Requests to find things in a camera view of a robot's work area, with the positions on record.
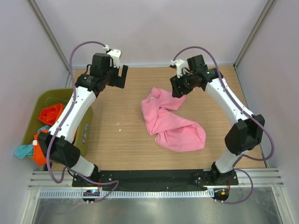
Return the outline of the pink t shirt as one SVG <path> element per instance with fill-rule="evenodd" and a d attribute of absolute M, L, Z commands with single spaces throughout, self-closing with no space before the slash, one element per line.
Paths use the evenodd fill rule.
<path fill-rule="evenodd" d="M 206 144 L 206 132 L 198 123 L 173 113 L 185 99 L 154 87 L 141 103 L 148 134 L 156 135 L 158 146 L 178 153 L 202 150 Z"/>

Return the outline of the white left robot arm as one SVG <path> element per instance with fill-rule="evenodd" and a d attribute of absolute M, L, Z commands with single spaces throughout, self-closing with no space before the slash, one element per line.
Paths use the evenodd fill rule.
<path fill-rule="evenodd" d="M 73 94 L 58 120 L 37 137 L 48 163 L 53 161 L 70 168 L 90 187 L 98 183 L 99 169 L 81 155 L 73 140 L 82 118 L 100 92 L 107 85 L 125 87 L 128 66 L 120 66 L 120 58 L 118 49 L 94 54 L 89 74 L 83 73 L 77 78 Z"/>

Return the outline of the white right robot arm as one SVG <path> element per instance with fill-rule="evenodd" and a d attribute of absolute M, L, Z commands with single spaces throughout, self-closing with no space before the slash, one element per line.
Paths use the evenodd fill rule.
<path fill-rule="evenodd" d="M 212 164 L 210 174 L 214 184 L 226 184 L 241 157 L 261 143 L 264 117 L 246 108 L 231 91 L 222 73 L 208 68 L 202 55 L 186 61 L 173 60 L 170 67 L 176 70 L 176 75 L 170 78 L 173 97 L 181 98 L 199 87 L 218 103 L 229 120 L 231 129 L 224 139 L 226 149 Z"/>

